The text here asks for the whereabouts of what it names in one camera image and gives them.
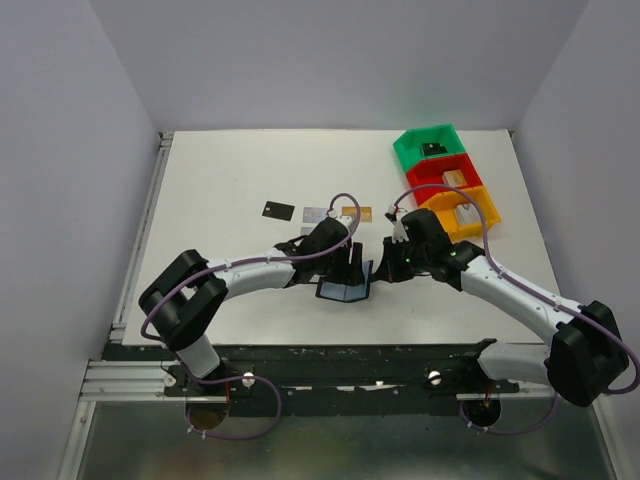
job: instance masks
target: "green bin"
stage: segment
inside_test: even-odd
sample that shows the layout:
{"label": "green bin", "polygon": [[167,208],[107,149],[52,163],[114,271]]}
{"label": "green bin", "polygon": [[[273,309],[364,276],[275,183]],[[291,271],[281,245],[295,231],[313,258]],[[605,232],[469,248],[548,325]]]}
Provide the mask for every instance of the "green bin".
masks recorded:
{"label": "green bin", "polygon": [[[440,149],[435,148],[433,151],[438,152],[442,149],[446,151],[424,155],[423,144],[440,144]],[[405,173],[424,159],[466,153],[456,129],[451,124],[407,130],[393,142],[393,149]]]}

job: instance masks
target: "small object in bin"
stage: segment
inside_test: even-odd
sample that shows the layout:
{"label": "small object in bin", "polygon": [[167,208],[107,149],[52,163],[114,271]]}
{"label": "small object in bin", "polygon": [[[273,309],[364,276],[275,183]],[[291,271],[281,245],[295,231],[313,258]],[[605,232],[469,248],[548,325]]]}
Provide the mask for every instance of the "small object in bin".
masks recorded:
{"label": "small object in bin", "polygon": [[264,210],[262,210],[262,216],[286,220],[288,222],[291,220],[291,217],[293,217],[295,208],[293,205],[286,205],[284,203],[267,202],[264,205]]}
{"label": "small object in bin", "polygon": [[447,153],[446,147],[440,145],[439,143],[423,143],[422,144],[422,155],[425,157],[431,157],[433,155],[440,155],[442,153]]}
{"label": "small object in bin", "polygon": [[475,207],[470,203],[462,203],[454,208],[456,214],[456,220],[458,225],[473,225],[474,223],[480,223],[480,215],[476,211]]}
{"label": "small object in bin", "polygon": [[445,185],[450,187],[465,187],[467,185],[467,179],[464,178],[462,170],[450,170],[442,174],[442,181]]}

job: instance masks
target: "white wall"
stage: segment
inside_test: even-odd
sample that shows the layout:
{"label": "white wall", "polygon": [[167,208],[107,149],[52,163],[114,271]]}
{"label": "white wall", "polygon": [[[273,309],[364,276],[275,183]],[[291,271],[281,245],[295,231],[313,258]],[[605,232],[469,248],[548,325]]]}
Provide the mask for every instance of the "white wall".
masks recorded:
{"label": "white wall", "polygon": [[585,0],[91,0],[156,125],[511,128]]}
{"label": "white wall", "polygon": [[86,0],[0,14],[0,478],[54,478],[157,135]]}
{"label": "white wall", "polygon": [[[591,1],[514,136],[562,293],[609,304],[636,352],[639,45],[637,0]],[[640,393],[614,405],[628,451],[640,452]]]}

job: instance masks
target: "plastic bin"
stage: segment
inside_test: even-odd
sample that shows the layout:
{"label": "plastic bin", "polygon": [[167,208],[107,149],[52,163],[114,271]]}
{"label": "plastic bin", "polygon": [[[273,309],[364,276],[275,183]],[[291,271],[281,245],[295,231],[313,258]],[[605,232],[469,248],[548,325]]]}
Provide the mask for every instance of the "plastic bin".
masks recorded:
{"label": "plastic bin", "polygon": [[[487,219],[487,226],[491,228],[496,223],[500,223],[500,214],[496,210],[489,192],[485,187],[473,187],[463,189],[465,193],[478,202],[480,208]],[[471,225],[458,225],[454,208],[467,200],[456,192],[438,193],[420,205],[421,208],[428,208],[435,212],[442,224],[442,227],[449,234],[452,242],[457,242],[467,237],[479,237],[482,235],[482,224],[480,222]]]}
{"label": "plastic bin", "polygon": [[[422,151],[423,143],[439,143],[447,151],[425,157]],[[407,130],[393,142],[393,149],[396,151],[402,170],[405,173],[425,158],[434,159],[465,153],[456,129],[451,124]]]}
{"label": "plastic bin", "polygon": [[[462,171],[467,181],[467,185],[462,188],[482,186],[482,180],[480,180],[478,172],[466,153],[434,158],[433,160],[422,160],[407,172],[407,180],[411,188],[427,183],[443,183],[442,175],[450,170]],[[413,196],[416,199],[416,204],[422,205],[437,193],[447,191],[449,190],[444,188],[425,188],[414,192]]]}

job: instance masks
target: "purple cable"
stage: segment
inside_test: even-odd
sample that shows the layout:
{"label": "purple cable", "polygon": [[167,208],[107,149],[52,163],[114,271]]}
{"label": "purple cable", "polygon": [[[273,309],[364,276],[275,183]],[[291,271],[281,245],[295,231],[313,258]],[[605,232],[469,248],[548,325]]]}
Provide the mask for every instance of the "purple cable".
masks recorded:
{"label": "purple cable", "polygon": [[468,428],[472,428],[473,430],[477,430],[479,432],[488,433],[490,435],[503,435],[503,436],[507,436],[507,437],[512,437],[514,435],[524,435],[526,433],[534,432],[534,431],[538,430],[539,428],[542,428],[545,425],[547,425],[551,421],[553,416],[556,414],[556,412],[558,411],[558,406],[559,405],[560,405],[560,396],[558,395],[558,392],[554,391],[553,392],[553,403],[551,404],[551,409],[547,412],[547,414],[544,416],[544,418],[542,420],[540,420],[538,423],[536,423],[535,425],[532,425],[532,426],[527,427],[527,428],[523,428],[522,430],[497,430],[497,429],[491,428],[491,427],[484,428],[484,427],[481,427],[479,425],[476,425],[476,424],[472,423],[471,420],[469,420],[469,417],[467,416],[467,406],[465,405],[464,402],[460,402],[460,407],[459,407],[458,413],[460,414],[460,416],[464,420],[464,423],[467,424]]}
{"label": "purple cable", "polygon": [[276,410],[276,414],[273,417],[273,420],[271,421],[271,423],[267,426],[267,428],[265,428],[264,430],[262,430],[262,431],[260,431],[258,433],[249,434],[249,435],[227,435],[225,433],[213,433],[213,432],[208,432],[206,430],[199,430],[199,429],[197,429],[197,428],[195,428],[193,426],[193,422],[191,421],[191,410],[187,410],[187,422],[189,422],[190,428],[194,432],[199,433],[200,435],[204,434],[206,437],[218,438],[220,440],[253,440],[254,438],[260,438],[263,435],[266,435],[267,433],[269,433],[271,430],[273,430],[273,428],[280,421],[280,413],[282,413],[282,397],[280,396],[280,392],[278,391],[278,387],[276,387],[271,382],[271,380],[269,380],[267,378],[264,378],[264,377],[258,377],[258,376],[253,376],[253,377],[237,376],[237,377],[222,378],[220,380],[201,380],[198,377],[196,377],[195,375],[193,375],[191,373],[191,371],[189,371],[189,369],[187,368],[186,365],[183,364],[183,367],[184,367],[185,371],[187,372],[187,374],[194,381],[198,382],[201,385],[220,385],[220,384],[228,383],[228,382],[235,382],[235,381],[239,381],[239,380],[247,380],[247,378],[250,378],[251,380],[258,380],[259,382],[266,383],[269,386],[269,388],[271,388],[271,390],[273,390],[273,392],[275,393],[275,396],[276,396],[276,401],[278,402],[278,407],[277,407],[277,410]]}
{"label": "purple cable", "polygon": [[[553,299],[548,298],[546,295],[543,295],[540,292],[537,292],[533,288],[529,287],[528,285],[525,285],[524,283],[522,283],[518,279],[512,277],[511,275],[509,275],[509,272],[505,271],[504,268],[500,267],[498,265],[498,263],[493,259],[493,257],[491,256],[491,252],[489,250],[489,229],[487,228],[487,220],[486,220],[486,218],[484,216],[484,212],[482,211],[482,208],[480,208],[480,205],[478,205],[478,203],[473,199],[473,197],[471,197],[470,195],[468,195],[464,191],[462,191],[462,190],[460,190],[458,188],[455,188],[455,187],[451,187],[449,185],[430,183],[430,184],[420,185],[418,187],[414,187],[414,188],[411,188],[411,189],[407,190],[402,195],[400,195],[400,197],[398,197],[398,199],[393,204],[395,205],[396,208],[398,208],[398,204],[406,196],[412,194],[413,192],[416,192],[417,190],[422,190],[423,188],[445,188],[447,190],[451,190],[453,192],[456,192],[459,195],[462,195],[465,199],[467,199],[469,201],[469,203],[471,203],[475,207],[475,209],[478,212],[478,215],[480,216],[480,223],[482,224],[482,243],[484,244],[484,252],[485,252],[485,256],[487,257],[487,261],[489,262],[489,265],[491,265],[491,267],[496,272],[502,272],[502,277],[503,278],[505,278],[509,283],[511,283],[515,287],[519,288],[523,292],[528,293],[529,295],[533,296],[534,298],[537,298],[538,300],[546,303],[547,305],[551,305],[552,307],[556,306],[556,302]],[[629,359],[633,363],[633,367],[635,369],[635,377],[634,377],[633,381],[628,386],[623,387],[623,388],[614,389],[614,390],[607,389],[605,393],[608,393],[608,394],[611,394],[611,395],[622,395],[622,394],[625,394],[625,393],[632,392],[633,390],[638,388],[638,385],[640,385],[640,359],[638,359],[638,356],[635,354],[635,352],[633,352],[633,350],[631,350],[631,348],[626,343],[624,343],[620,338],[618,338],[615,334],[611,333],[605,327],[603,327],[599,323],[595,322],[594,320],[592,320],[589,317],[587,317],[586,315],[584,315],[582,312],[579,312],[577,310],[573,310],[573,309],[571,309],[569,307],[566,307],[564,305],[559,305],[557,308],[560,311],[562,311],[562,312],[564,312],[566,314],[573,315],[574,317],[579,318],[583,322],[587,323],[589,326],[591,326],[591,327],[595,328],[596,330],[598,330],[600,333],[602,333],[604,336],[606,336],[609,340],[614,342],[618,347],[620,347],[627,354],[627,356],[629,357]],[[548,421],[551,419],[551,417],[553,416],[553,414],[556,411],[556,407],[557,407],[556,404],[557,404],[557,401],[554,402],[554,407],[552,407],[551,411],[549,412],[549,415],[547,417],[545,417],[545,419],[542,422],[537,424],[537,426],[532,427],[533,430],[535,430],[536,428],[543,427],[544,425],[546,425],[548,423]],[[529,432],[531,432],[533,430],[526,429],[526,430],[523,430],[523,431],[516,431],[516,432],[511,432],[511,433],[513,435],[518,435],[520,433],[529,433]]]}
{"label": "purple cable", "polygon": [[[351,200],[353,202],[353,204],[356,207],[356,219],[355,222],[353,224],[353,228],[348,228],[348,234],[345,238],[343,238],[342,240],[340,240],[340,242],[336,243],[333,247],[329,247],[326,250],[323,250],[322,252],[318,252],[318,253],[314,253],[311,255],[301,255],[299,257],[275,257],[275,258],[267,258],[267,257],[253,257],[253,258],[244,258],[242,260],[236,260],[235,262],[231,262],[231,264],[229,266],[227,265],[216,265],[215,267],[211,267],[211,268],[207,268],[206,270],[202,270],[194,275],[191,275],[189,278],[185,279],[184,281],[182,281],[181,283],[179,283],[178,285],[176,285],[175,288],[173,288],[171,291],[169,291],[169,293],[167,293],[162,300],[160,300],[158,302],[158,304],[153,307],[153,309],[151,309],[151,311],[149,312],[149,315],[147,315],[147,318],[145,318],[144,322],[142,322],[142,326],[140,327],[140,334],[148,339],[148,340],[157,340],[159,342],[162,342],[162,339],[157,336],[157,335],[151,335],[149,333],[147,333],[147,328],[149,328],[149,324],[151,323],[151,320],[153,320],[153,317],[160,311],[160,309],[162,307],[164,307],[167,302],[169,300],[171,300],[171,298],[173,298],[175,295],[177,295],[183,288],[185,288],[187,285],[190,285],[191,283],[193,283],[195,280],[204,277],[206,275],[209,275],[210,273],[216,273],[216,272],[220,272],[223,270],[227,270],[228,268],[233,268],[233,267],[240,267],[243,265],[249,265],[252,263],[262,263],[262,262],[303,262],[305,260],[314,260],[316,258],[322,257],[324,255],[328,255],[332,252],[335,252],[337,249],[339,249],[340,247],[342,247],[343,245],[345,245],[349,240],[351,240],[351,237],[353,237],[353,234],[356,232],[356,230],[358,229],[358,226],[360,225],[360,217],[361,217],[361,213],[360,213],[360,204],[358,203],[358,201],[355,199],[355,197],[349,193],[339,193],[336,196],[334,196],[331,199],[331,202],[329,203],[329,210],[327,212],[330,212],[333,210],[333,205],[335,204],[336,200],[338,200],[339,198],[348,198],[349,200]],[[187,368],[186,365],[182,364],[183,368],[185,369],[185,371],[187,372],[187,374],[193,379],[193,381],[195,381],[196,383],[200,383],[201,385],[219,385],[221,383],[227,383],[227,382],[233,382],[236,380],[242,380],[245,377],[229,377],[229,378],[222,378],[219,380],[202,380],[198,377],[196,377],[195,375],[193,375],[193,373],[191,373],[191,371]],[[262,432],[256,433],[256,434],[252,434],[252,435],[239,435],[239,436],[234,436],[234,435],[224,435],[224,434],[215,434],[215,433],[207,433],[204,432],[204,434],[208,437],[213,437],[213,438],[220,438],[220,439],[224,439],[224,440],[251,440],[253,438],[258,438],[261,437],[262,435],[266,434],[267,432],[271,431],[271,429],[273,427],[276,426],[276,424],[278,423],[278,421],[280,420],[280,413],[282,411],[282,397],[280,396],[280,392],[278,392],[277,387],[268,379],[264,378],[264,377],[258,377],[258,376],[254,376],[251,377],[252,379],[258,380],[260,382],[264,382],[267,385],[269,385],[269,387],[273,390],[273,392],[276,395],[276,400],[278,402],[278,409],[276,411],[276,415],[273,419],[273,421],[269,424],[269,426],[267,428],[265,428]],[[191,419],[190,419],[190,412],[187,411],[187,420],[189,421],[189,423],[191,423]],[[195,428],[193,428],[194,431],[202,434],[203,432],[201,430],[196,430]]]}

